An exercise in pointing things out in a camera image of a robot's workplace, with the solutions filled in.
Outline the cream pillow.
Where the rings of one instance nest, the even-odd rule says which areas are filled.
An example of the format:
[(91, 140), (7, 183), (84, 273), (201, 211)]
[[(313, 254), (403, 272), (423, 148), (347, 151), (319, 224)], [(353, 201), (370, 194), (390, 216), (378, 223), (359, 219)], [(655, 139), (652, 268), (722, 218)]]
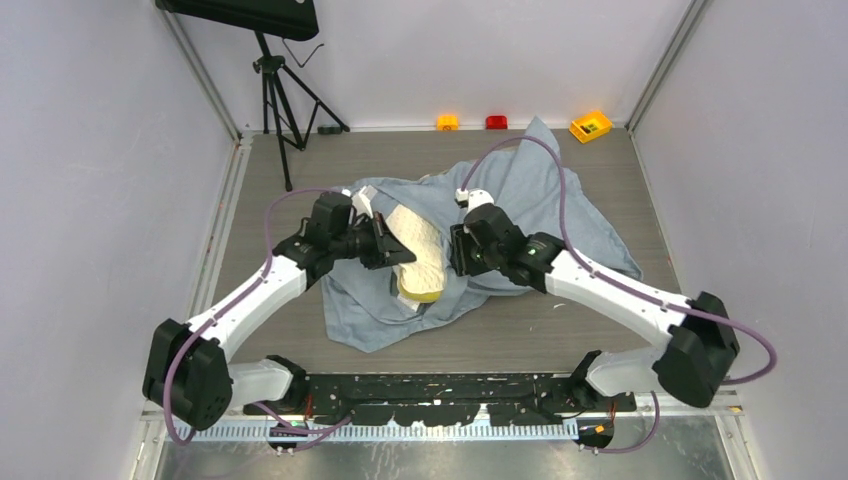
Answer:
[(447, 285), (444, 249), (438, 229), (411, 209), (398, 205), (388, 216), (391, 232), (415, 260), (393, 268), (398, 300), (417, 310), (438, 301)]

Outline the blue pillowcase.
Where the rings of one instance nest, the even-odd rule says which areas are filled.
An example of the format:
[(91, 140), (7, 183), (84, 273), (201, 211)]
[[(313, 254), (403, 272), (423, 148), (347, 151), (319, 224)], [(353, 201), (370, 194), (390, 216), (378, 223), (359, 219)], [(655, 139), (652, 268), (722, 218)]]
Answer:
[[(372, 206), (389, 215), (403, 205), (433, 224), (449, 246), (451, 226), (462, 212), (454, 194), (463, 181), (489, 192), (495, 204), (526, 234), (567, 236), (585, 256), (636, 280), (643, 272), (609, 221), (584, 195), (576, 173), (555, 167), (560, 151), (548, 126), (534, 119), (514, 151), (486, 155), (479, 167), (459, 162), (446, 172), (420, 180), (364, 178), (351, 190), (371, 185)], [(518, 296), (526, 288), (497, 272), (460, 277), (444, 254), (447, 285), (440, 299), (412, 310), (397, 298), (391, 269), (367, 270), (357, 260), (338, 261), (321, 280), (326, 333), (329, 339), (371, 353), (415, 333), (439, 328), (480, 308), (492, 296)]]

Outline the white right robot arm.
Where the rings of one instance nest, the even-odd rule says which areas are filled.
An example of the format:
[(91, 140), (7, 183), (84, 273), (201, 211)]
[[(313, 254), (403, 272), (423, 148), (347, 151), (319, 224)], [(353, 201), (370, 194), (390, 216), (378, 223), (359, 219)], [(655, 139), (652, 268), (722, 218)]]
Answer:
[(696, 299), (644, 285), (583, 256), (545, 232), (526, 235), (491, 203), (450, 229), (452, 267), (460, 276), (498, 272), (512, 284), (575, 301), (635, 332), (645, 348), (587, 353), (564, 382), (566, 401), (596, 410), (622, 393), (661, 391), (708, 407), (740, 347), (716, 296)]

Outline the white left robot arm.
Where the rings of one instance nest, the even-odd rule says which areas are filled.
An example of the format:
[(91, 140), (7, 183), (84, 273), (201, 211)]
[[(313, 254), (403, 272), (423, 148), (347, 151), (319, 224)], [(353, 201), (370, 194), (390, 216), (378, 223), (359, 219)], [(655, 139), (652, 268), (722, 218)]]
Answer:
[(223, 414), (255, 402), (298, 412), (307, 398), (302, 368), (280, 356), (233, 363), (242, 344), (275, 312), (342, 260), (369, 270), (412, 263), (413, 251), (391, 232), (363, 193), (324, 191), (296, 233), (271, 244), (259, 269), (223, 300), (189, 320), (154, 331), (143, 396), (202, 431)]

